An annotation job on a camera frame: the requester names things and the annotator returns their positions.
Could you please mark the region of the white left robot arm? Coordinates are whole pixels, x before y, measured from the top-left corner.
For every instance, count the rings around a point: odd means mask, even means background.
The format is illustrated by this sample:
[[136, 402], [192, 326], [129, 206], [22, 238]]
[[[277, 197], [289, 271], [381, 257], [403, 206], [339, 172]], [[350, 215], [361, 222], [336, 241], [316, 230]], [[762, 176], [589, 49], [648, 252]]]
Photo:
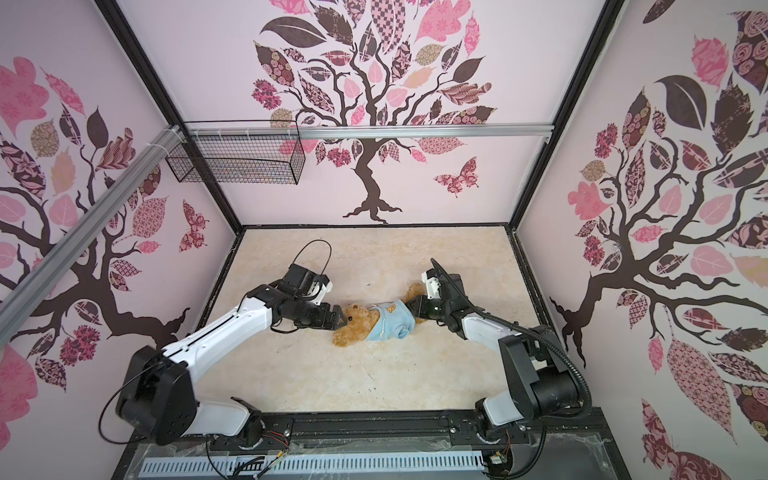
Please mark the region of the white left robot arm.
[[196, 384], [246, 340], [275, 332], [282, 320], [298, 330], [345, 326], [341, 307], [324, 300], [332, 289], [327, 275], [291, 264], [282, 278], [248, 291], [228, 313], [188, 337], [160, 349], [139, 349], [116, 395], [116, 415], [159, 446], [209, 435], [256, 446], [266, 431], [261, 412], [235, 397], [205, 400], [197, 395]]

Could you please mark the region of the tan plush teddy bear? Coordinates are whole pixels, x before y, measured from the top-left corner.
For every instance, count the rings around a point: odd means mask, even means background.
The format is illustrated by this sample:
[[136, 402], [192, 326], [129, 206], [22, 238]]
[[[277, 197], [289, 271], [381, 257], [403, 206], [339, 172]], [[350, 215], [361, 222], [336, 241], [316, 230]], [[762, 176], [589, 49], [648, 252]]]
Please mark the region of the tan plush teddy bear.
[[[424, 285], [413, 283], [409, 286], [405, 297], [398, 300], [406, 303], [421, 295], [425, 295]], [[348, 318], [348, 324], [333, 333], [332, 344], [335, 347], [349, 347], [359, 342], [367, 341], [366, 336], [371, 331], [374, 323], [379, 319], [378, 313], [370, 311], [372, 306], [350, 304], [343, 309], [345, 316]], [[416, 321], [416, 326], [424, 322], [423, 320]]]

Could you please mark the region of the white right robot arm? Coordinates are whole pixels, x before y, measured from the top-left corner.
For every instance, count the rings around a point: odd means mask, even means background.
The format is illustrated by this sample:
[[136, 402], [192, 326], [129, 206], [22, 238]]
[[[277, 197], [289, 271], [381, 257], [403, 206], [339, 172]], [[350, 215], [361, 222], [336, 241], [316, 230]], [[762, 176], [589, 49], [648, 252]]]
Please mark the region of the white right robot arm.
[[485, 425], [572, 418], [590, 411], [592, 397], [586, 380], [552, 330], [523, 327], [477, 307], [458, 274], [432, 268], [422, 274], [421, 282], [425, 293], [406, 302], [414, 316], [487, 347], [501, 360], [506, 389], [476, 404]]

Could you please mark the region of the light blue fleece hoodie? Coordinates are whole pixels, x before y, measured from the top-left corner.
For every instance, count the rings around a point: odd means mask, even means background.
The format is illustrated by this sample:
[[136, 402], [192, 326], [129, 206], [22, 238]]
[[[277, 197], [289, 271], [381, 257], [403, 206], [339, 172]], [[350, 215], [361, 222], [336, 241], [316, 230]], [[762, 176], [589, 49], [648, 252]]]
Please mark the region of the light blue fleece hoodie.
[[366, 336], [367, 341], [402, 340], [415, 329], [415, 317], [402, 300], [374, 304], [370, 311], [378, 313], [379, 319]]

